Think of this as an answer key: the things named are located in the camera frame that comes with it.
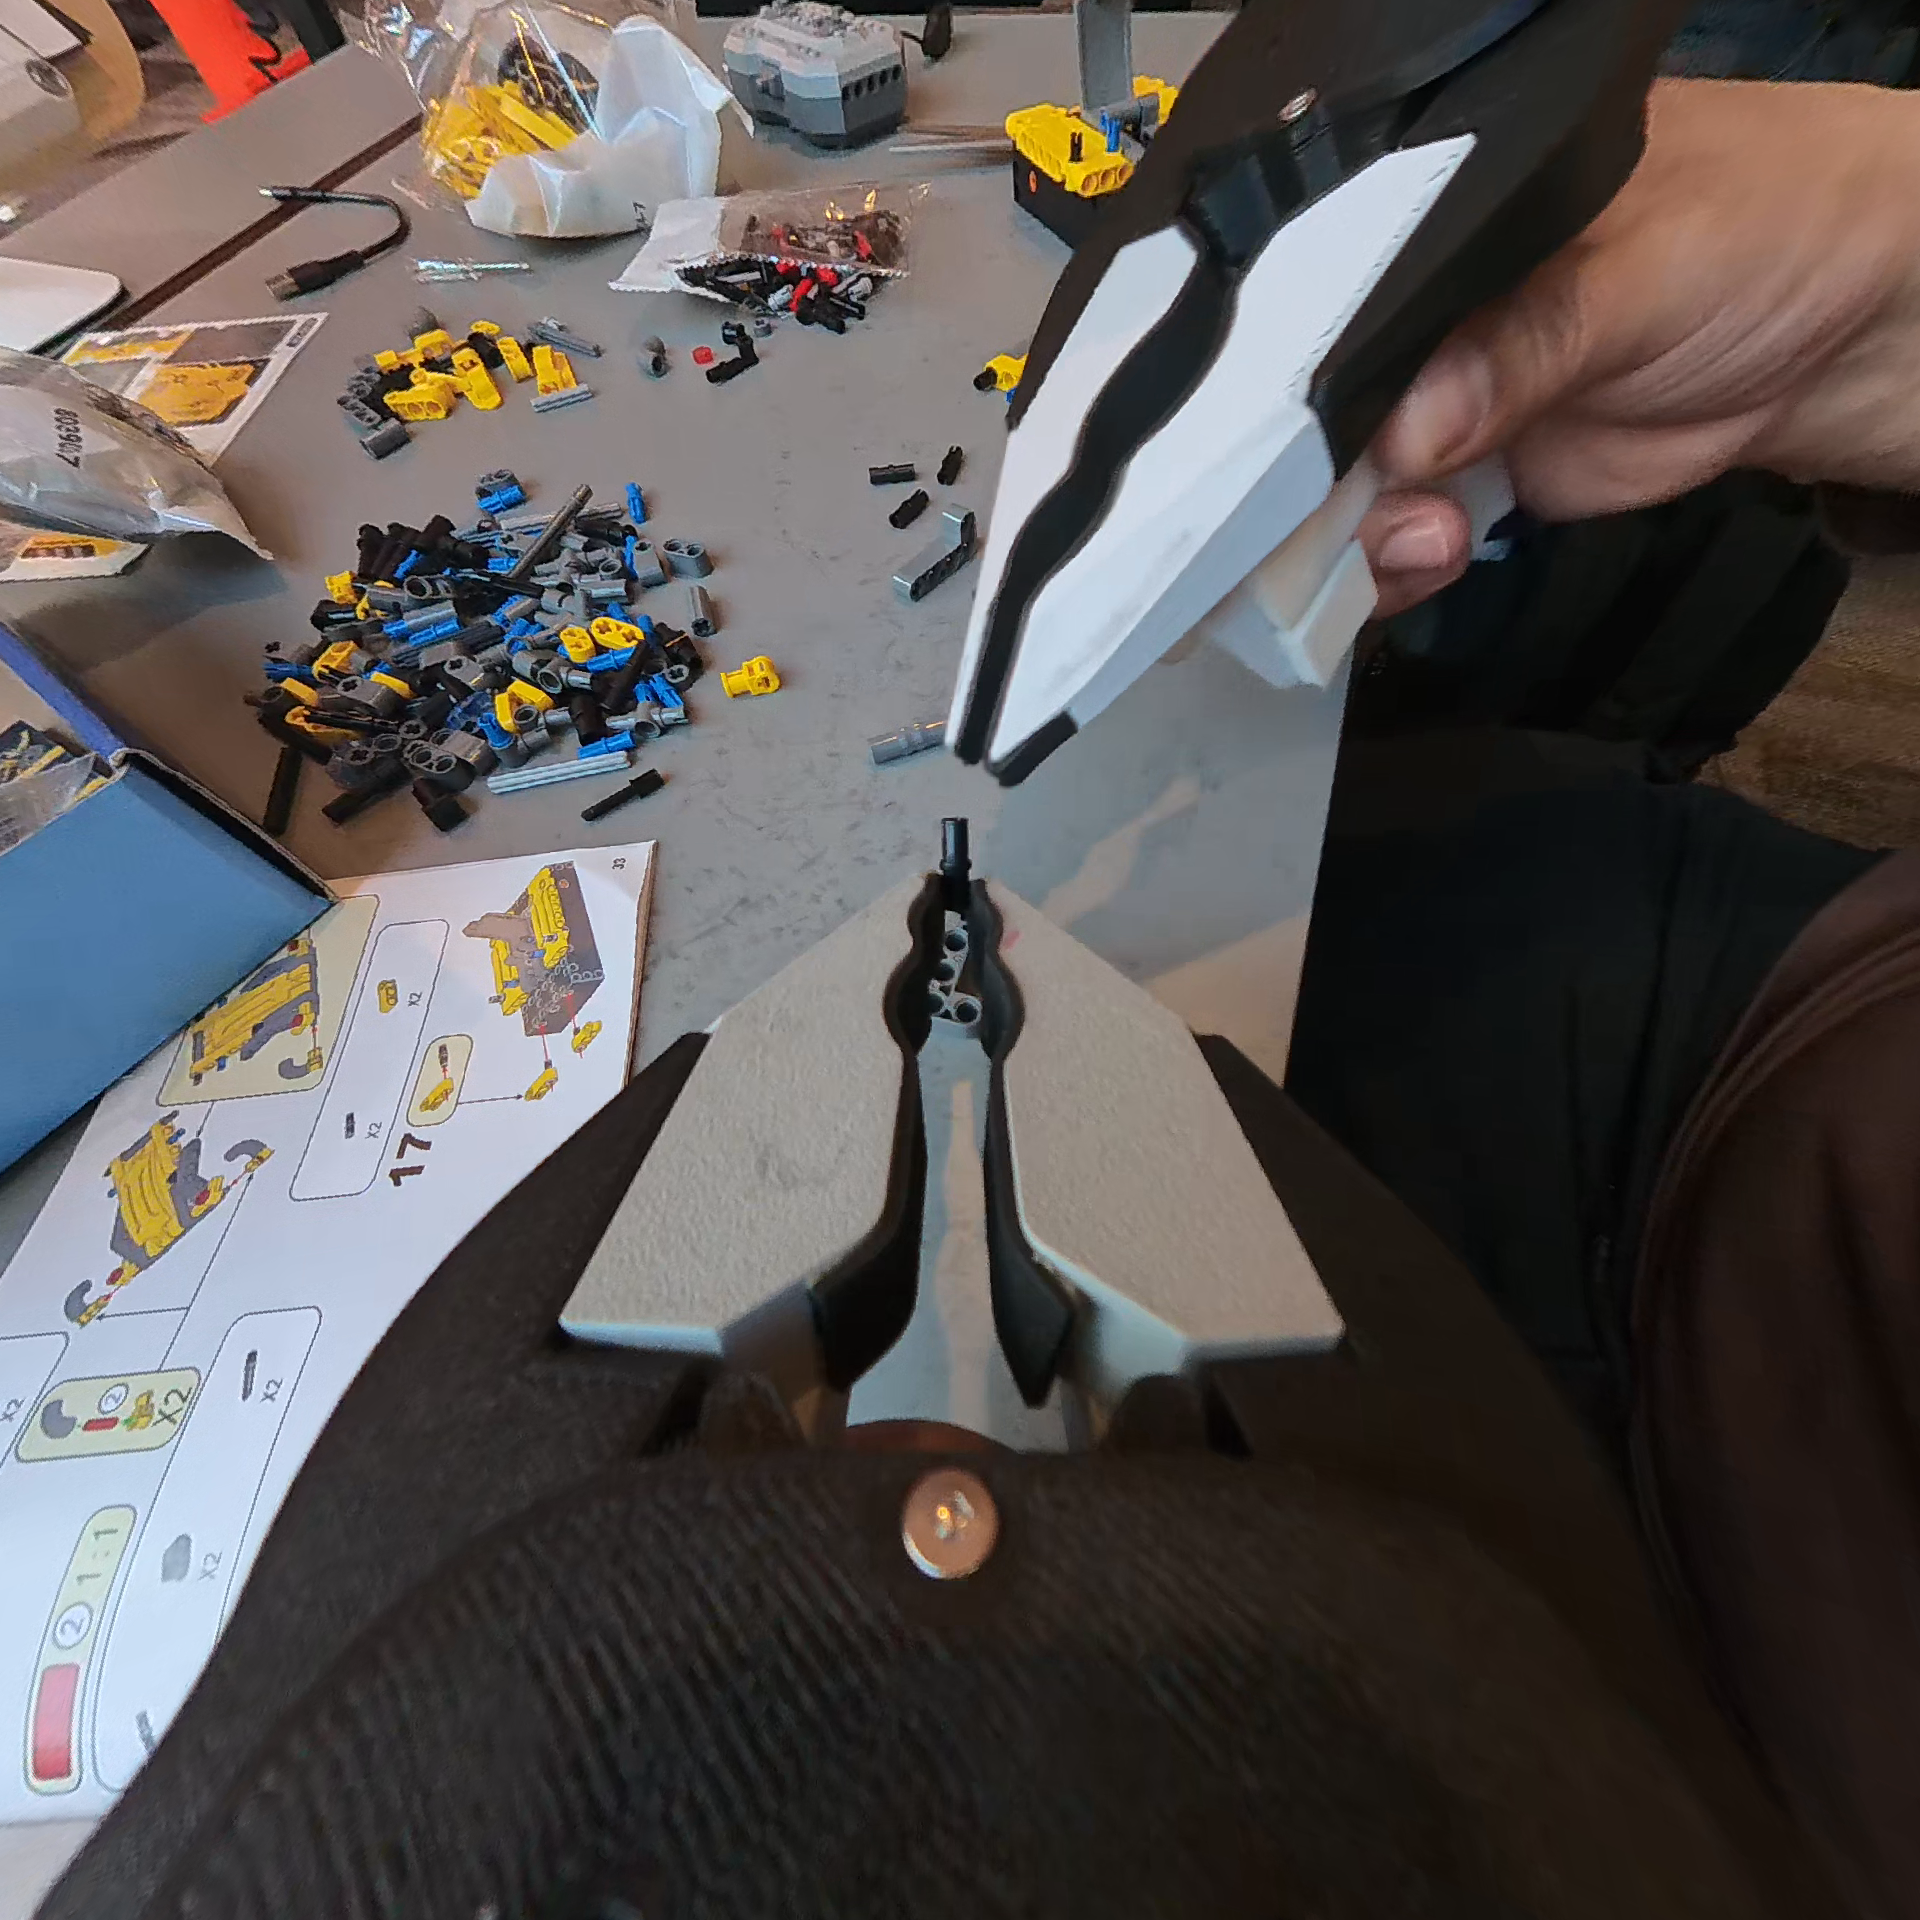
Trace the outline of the person's brown sweater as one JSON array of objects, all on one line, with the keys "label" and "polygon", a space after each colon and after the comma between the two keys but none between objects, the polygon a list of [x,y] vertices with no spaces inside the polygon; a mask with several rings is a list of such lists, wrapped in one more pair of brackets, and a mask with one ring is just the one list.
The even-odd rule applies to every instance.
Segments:
[{"label": "person's brown sweater", "polygon": [[1917,1912],[1917,877],[1763,978],[1662,1166],[1641,1505],[1719,1688],[1855,1915]]}]

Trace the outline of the orange cone-shaped object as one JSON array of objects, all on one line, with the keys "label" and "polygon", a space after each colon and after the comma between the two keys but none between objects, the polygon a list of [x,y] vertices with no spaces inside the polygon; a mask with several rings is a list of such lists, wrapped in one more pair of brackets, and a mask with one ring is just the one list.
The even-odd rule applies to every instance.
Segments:
[{"label": "orange cone-shaped object", "polygon": [[154,3],[185,60],[219,99],[250,99],[310,65],[305,47],[279,50],[237,3]]}]

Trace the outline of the clear bag of yellow parts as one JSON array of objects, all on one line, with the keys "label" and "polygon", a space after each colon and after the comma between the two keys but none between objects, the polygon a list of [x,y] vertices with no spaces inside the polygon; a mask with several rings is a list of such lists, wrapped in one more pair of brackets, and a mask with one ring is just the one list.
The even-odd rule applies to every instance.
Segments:
[{"label": "clear bag of yellow parts", "polygon": [[368,3],[352,34],[420,102],[430,180],[472,201],[503,159],[595,130],[610,21],[563,3]]}]

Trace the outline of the person's right hand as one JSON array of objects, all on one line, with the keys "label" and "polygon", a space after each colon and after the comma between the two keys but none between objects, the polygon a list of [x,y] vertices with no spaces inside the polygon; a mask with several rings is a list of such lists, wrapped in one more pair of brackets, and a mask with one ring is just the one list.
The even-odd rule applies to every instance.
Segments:
[{"label": "person's right hand", "polygon": [[1657,81],[1612,203],[1458,323],[1383,423],[1359,532],[1377,613],[1466,571],[1443,480],[1487,457],[1539,519],[1737,467],[1915,496],[1915,383],[1915,91]]}]

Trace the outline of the person's black pants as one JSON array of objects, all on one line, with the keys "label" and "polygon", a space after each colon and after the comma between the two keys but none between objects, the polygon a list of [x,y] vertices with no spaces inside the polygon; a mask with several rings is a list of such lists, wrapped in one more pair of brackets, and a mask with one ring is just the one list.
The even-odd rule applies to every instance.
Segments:
[{"label": "person's black pants", "polygon": [[1792,939],[1886,856],[1667,780],[1636,741],[1349,699],[1286,1090],[1612,1456],[1662,1158]]}]

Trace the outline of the cluster of yellow beam parts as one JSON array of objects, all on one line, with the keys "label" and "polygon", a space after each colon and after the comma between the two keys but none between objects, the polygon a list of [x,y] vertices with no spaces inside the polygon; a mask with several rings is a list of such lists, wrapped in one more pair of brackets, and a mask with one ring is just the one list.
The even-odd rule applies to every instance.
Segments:
[{"label": "cluster of yellow beam parts", "polygon": [[519,404],[550,420],[584,407],[595,399],[584,365],[603,355],[600,342],[556,318],[449,329],[420,308],[407,347],[363,357],[334,404],[363,451],[383,459],[459,412],[493,417]]}]

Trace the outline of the pile of mixed small pieces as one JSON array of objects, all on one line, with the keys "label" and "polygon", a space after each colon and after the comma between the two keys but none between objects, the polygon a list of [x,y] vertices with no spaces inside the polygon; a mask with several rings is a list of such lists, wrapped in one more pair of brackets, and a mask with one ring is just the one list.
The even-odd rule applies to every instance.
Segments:
[{"label": "pile of mixed small pieces", "polygon": [[540,511],[509,467],[483,472],[457,524],[365,522],[323,582],[305,644],[263,647],[248,704],[277,746],[263,827],[323,780],[347,827],[410,798],[457,832],[485,777],[543,759],[634,754],[691,725],[715,637],[707,543],[655,535],[644,493],[579,488]]}]

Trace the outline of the bundle of clear plastic bags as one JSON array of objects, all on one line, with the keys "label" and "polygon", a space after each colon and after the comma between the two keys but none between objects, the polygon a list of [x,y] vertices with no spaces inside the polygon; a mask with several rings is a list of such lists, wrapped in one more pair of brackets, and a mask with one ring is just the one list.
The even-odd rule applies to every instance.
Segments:
[{"label": "bundle of clear plastic bags", "polygon": [[3,853],[110,785],[115,767],[29,723],[3,728]]}]

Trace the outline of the grey desk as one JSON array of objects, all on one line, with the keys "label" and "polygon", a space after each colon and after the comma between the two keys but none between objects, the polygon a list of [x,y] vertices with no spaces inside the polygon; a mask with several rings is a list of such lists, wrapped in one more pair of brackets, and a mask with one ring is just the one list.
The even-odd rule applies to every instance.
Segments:
[{"label": "grey desk", "polygon": [[[965,446],[963,506],[986,511],[1007,433],[1002,402],[968,397],[986,350],[1017,347],[1059,271],[1057,245],[1017,232],[1007,190],[983,172],[947,177],[921,217],[916,266],[879,316],[837,344],[793,331],[730,389],[694,370],[663,381],[610,373],[597,402],[558,423],[436,428],[420,449],[368,467],[323,441],[318,370],[290,378],[279,446],[243,443],[237,483],[290,574],[321,566],[321,540],[373,506],[438,506],[477,464],[519,464],[540,501],[563,483],[634,477],[670,535],[717,548],[712,642],[770,652],[785,683],[728,702],[717,673],[699,717],[660,751],[665,785],[592,827],[584,780],[480,803],[441,837],[402,824],[397,803],[360,827],[305,814],[300,853],[331,877],[370,877],[652,840],[652,931],[644,955],[631,1090],[587,1119],[540,1169],[524,1210],[488,1223],[490,1268],[527,1226],[558,1257],[561,1312],[631,1187],[702,1049],[702,1036],[887,890],[937,877],[942,819],[965,817],[973,879],[994,882],[1156,997],[1195,1033],[1325,1291],[1336,1255],[1310,1252],[1310,1208],[1341,1177],[1333,1148],[1260,1085],[1281,1075],[1299,991],[1299,952],[1320,858],[1346,670],[1325,686],[1270,689],[1197,644],[1153,668],[1015,788],[947,754],[877,770],[869,736],[944,715],[963,652],[978,561],[908,605],[892,574],[934,540],[931,509],[903,535],[882,530],[871,457]],[[1057,1445],[1117,1419],[1124,1435],[1166,1427],[1161,1406],[1208,1403],[1218,1443],[1244,1453],[1307,1388],[1336,1383],[1341,1343],[1320,1354],[1213,1362],[1197,1375],[1137,1380],[1117,1406],[1088,1406],[1064,1380],[1043,1406],[1020,1398],[1002,1357],[986,1244],[983,1140],[991,1062],[970,1038],[918,1049],[926,1179],[913,1315],[843,1396],[790,1396],[803,1414],[950,1422],[1012,1445]],[[683,1370],[723,1359],[670,1354]]]}]

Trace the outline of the clear bag of black red parts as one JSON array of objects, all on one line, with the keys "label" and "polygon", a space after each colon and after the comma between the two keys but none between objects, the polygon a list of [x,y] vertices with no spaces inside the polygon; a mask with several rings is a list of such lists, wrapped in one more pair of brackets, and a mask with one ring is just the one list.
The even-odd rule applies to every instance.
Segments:
[{"label": "clear bag of black red parts", "polygon": [[770,318],[850,313],[910,274],[926,180],[775,188],[665,201],[618,295],[694,295]]}]

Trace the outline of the grey battery box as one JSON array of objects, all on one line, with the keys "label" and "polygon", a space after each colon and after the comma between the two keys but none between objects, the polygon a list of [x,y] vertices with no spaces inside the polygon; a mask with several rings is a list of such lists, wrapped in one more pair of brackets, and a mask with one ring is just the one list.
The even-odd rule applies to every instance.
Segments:
[{"label": "grey battery box", "polygon": [[772,3],[723,47],[736,102],[764,128],[853,149],[905,120],[905,42],[882,18],[824,3]]}]

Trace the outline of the black backpack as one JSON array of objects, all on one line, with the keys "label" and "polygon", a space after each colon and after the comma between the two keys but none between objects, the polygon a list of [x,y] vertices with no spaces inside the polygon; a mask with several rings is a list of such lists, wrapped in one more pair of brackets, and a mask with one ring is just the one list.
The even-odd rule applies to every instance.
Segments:
[{"label": "black backpack", "polygon": [[1372,626],[1349,720],[1568,733],[1690,777],[1808,663],[1850,577],[1813,490],[1750,470],[1628,514],[1508,514],[1456,584]]}]

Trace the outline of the empty clear plastic bag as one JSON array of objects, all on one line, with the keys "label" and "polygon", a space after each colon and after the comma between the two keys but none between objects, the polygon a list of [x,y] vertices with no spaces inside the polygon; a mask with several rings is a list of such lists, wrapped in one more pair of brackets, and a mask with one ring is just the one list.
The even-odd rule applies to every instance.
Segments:
[{"label": "empty clear plastic bag", "polygon": [[3,579],[107,579],[188,535],[269,558],[214,462],[57,360],[3,352]]}]

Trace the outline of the white building instruction booklet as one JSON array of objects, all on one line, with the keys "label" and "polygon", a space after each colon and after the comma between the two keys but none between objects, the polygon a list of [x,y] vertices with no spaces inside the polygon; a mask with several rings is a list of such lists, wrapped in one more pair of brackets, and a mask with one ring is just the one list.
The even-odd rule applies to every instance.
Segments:
[{"label": "white building instruction booklet", "polygon": [[5,1268],[5,1826],[128,1790],[397,1312],[621,1090],[652,866],[344,882],[102,1096]]}]

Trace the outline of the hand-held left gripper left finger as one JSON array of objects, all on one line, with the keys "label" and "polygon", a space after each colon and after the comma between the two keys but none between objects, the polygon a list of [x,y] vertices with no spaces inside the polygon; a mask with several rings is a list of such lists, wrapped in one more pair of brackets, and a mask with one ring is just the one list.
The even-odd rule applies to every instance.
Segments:
[{"label": "hand-held left gripper left finger", "polygon": [[942,955],[910,877],[728,1010],[561,1312],[579,1341],[715,1357],[843,1396],[921,1265],[918,1049]]}]

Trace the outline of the black block with yellow beams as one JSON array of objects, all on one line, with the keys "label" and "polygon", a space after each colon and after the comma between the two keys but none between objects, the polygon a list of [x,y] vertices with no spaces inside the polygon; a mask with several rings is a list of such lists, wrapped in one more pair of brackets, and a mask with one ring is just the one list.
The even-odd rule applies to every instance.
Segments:
[{"label": "black block with yellow beams", "polygon": [[1179,99],[1135,68],[1132,3],[1075,3],[1080,102],[1007,115],[1015,203],[1067,248],[1088,243]]}]

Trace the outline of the small printed leaflet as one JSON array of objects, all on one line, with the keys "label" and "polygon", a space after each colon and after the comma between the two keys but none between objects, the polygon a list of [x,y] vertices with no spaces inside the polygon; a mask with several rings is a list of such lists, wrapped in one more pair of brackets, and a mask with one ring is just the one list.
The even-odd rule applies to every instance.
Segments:
[{"label": "small printed leaflet", "polygon": [[214,462],[323,329],[323,310],[83,331],[63,355],[104,391],[151,412]]}]

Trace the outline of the white flat device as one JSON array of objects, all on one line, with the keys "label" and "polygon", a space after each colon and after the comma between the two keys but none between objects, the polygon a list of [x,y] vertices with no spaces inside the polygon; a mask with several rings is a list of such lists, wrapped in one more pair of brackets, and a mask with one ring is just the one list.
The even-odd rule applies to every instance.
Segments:
[{"label": "white flat device", "polygon": [[115,274],[3,256],[3,350],[39,352],[125,297]]}]

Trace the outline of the grey L-shaped beam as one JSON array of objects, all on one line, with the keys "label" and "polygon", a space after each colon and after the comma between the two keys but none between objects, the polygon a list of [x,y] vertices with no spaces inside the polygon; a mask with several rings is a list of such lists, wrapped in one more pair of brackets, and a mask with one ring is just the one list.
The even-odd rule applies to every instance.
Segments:
[{"label": "grey L-shaped beam", "polygon": [[1023,997],[1012,973],[1012,934],[991,892],[973,879],[968,897],[926,877],[905,910],[908,957],[887,986],[887,1017],[908,1051],[929,1038],[970,1038],[989,1059],[1015,1043]]},{"label": "grey L-shaped beam", "polygon": [[908,563],[897,566],[892,574],[892,590],[895,595],[913,605],[921,603],[929,592],[934,592],[939,584],[952,579],[965,563],[973,561],[973,553],[978,548],[978,522],[973,509],[950,506],[942,511],[939,530],[934,540],[910,558]]}]

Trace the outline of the white crumpled plastic bag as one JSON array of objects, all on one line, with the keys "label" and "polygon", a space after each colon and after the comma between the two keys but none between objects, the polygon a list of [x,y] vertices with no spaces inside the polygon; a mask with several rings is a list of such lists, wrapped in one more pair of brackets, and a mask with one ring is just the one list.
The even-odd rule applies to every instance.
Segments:
[{"label": "white crumpled plastic bag", "polygon": [[592,102],[569,83],[582,128],[558,146],[498,157],[467,203],[488,235],[587,240],[644,232],[673,201],[712,198],[728,86],[657,18],[623,18],[582,57]]}]

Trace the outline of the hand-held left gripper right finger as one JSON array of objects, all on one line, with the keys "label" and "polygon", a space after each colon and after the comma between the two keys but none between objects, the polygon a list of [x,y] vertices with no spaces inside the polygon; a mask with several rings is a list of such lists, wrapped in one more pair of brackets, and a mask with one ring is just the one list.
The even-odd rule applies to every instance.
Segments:
[{"label": "hand-held left gripper right finger", "polygon": [[994,1325],[1020,1398],[1320,1354],[1343,1320],[1195,1033],[994,882],[973,884]]}]

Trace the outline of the blue cardboard kit box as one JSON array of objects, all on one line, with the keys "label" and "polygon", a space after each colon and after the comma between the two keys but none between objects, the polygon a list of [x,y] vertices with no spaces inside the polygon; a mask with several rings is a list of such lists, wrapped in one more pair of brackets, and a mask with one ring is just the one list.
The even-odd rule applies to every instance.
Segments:
[{"label": "blue cardboard kit box", "polygon": [[5,723],[76,749],[99,785],[5,783],[3,1166],[138,1067],[310,926],[331,892],[198,780],[89,707],[5,629]]}]

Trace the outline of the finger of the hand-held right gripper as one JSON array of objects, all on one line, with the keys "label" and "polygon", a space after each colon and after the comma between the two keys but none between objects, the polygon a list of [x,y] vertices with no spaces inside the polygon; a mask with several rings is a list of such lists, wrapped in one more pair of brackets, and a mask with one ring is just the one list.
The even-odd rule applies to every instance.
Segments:
[{"label": "finger of the hand-held right gripper", "polygon": [[1049,368],[1030,365],[986,517],[947,741],[957,759],[1043,759],[1109,702],[1093,694],[1150,577],[1158,485],[1137,454],[1205,368],[1205,250],[1171,222],[1127,243]]},{"label": "finger of the hand-held right gripper", "polygon": [[[1070,733],[1184,642],[1328,501],[1333,451],[1310,407],[1310,376],[1471,146],[1463,133],[1367,162],[1278,227],[1242,274],[1205,253],[1205,368],[1132,467],[1158,493],[1150,548],[1130,540],[1122,556],[1148,556],[1153,571],[1124,592],[1135,623],[1093,681],[1109,702]],[[1015,785],[1043,759],[981,764]]]}]

